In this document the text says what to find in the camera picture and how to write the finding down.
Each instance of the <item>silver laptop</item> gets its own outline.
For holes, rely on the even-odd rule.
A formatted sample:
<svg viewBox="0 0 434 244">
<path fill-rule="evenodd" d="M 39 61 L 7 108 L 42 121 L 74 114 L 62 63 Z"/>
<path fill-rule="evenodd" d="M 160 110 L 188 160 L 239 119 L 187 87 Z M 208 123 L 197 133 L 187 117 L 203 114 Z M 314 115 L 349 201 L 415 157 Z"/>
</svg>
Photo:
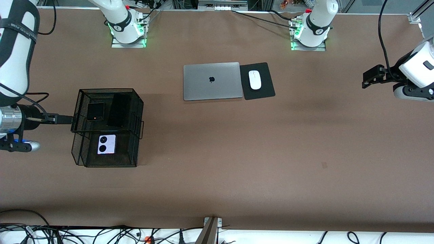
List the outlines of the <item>silver laptop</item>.
<svg viewBox="0 0 434 244">
<path fill-rule="evenodd" d="M 184 101 L 241 97 L 239 63 L 184 65 Z"/>
</svg>

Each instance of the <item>white mouse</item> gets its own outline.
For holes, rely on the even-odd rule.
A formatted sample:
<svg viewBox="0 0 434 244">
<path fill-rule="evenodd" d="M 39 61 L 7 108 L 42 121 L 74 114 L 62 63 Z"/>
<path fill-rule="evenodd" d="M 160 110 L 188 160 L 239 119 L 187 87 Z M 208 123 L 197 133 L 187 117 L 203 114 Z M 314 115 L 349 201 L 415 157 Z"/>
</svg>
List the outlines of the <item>white mouse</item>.
<svg viewBox="0 0 434 244">
<path fill-rule="evenodd" d="M 261 88 L 261 76 L 259 75 L 259 71 L 257 70 L 249 71 L 249 80 L 250 80 L 250 87 L 253 90 L 258 90 L 259 88 Z"/>
</svg>

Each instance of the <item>black mesh basket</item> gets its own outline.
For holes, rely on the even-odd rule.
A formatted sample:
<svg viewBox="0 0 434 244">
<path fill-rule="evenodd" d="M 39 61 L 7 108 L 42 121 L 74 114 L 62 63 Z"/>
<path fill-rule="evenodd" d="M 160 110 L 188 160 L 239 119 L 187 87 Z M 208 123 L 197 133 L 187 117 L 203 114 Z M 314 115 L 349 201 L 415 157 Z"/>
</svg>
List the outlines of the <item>black mesh basket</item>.
<svg viewBox="0 0 434 244">
<path fill-rule="evenodd" d="M 89 119 L 89 104 L 101 103 L 104 103 L 103 116 Z M 80 90 L 71 126 L 71 132 L 75 133 L 71 152 L 76 164 L 85 167 L 136 167 L 144 125 L 142 114 L 143 101 L 134 89 Z M 106 135 L 115 138 L 112 152 L 109 149 L 101 152 L 100 137 Z"/>
</svg>

